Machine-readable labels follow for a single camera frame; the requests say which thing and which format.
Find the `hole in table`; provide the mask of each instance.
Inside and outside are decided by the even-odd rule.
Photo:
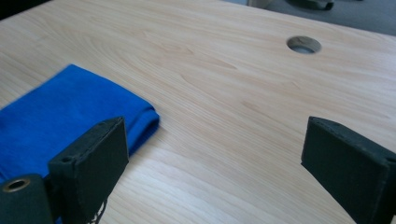
[[[321,49],[321,45],[316,39],[302,35],[291,37],[287,45],[290,49],[302,54],[317,53]]]

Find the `blue cloth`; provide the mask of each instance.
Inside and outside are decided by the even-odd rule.
[[[0,110],[0,183],[47,163],[94,124],[125,118],[132,155],[158,128],[153,106],[123,87],[75,65]]]

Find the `floor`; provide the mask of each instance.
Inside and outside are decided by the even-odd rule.
[[[23,12],[32,7],[48,2],[49,0],[1,0],[0,20]]]
[[[246,5],[248,0],[224,1]],[[384,35],[396,35],[395,0],[334,0],[331,10],[322,10],[317,3],[307,0],[273,0],[265,9]]]

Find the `blue towel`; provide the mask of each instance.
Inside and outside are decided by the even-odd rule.
[[[153,106],[75,65],[0,110],[0,183],[48,174],[47,162],[94,124],[125,118],[132,155],[158,128]]]

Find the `wood grain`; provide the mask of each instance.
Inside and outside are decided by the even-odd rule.
[[[300,164],[306,123],[395,151],[395,61],[393,36],[221,1],[57,0],[0,22],[0,106],[69,63],[155,106],[102,223],[353,223]]]

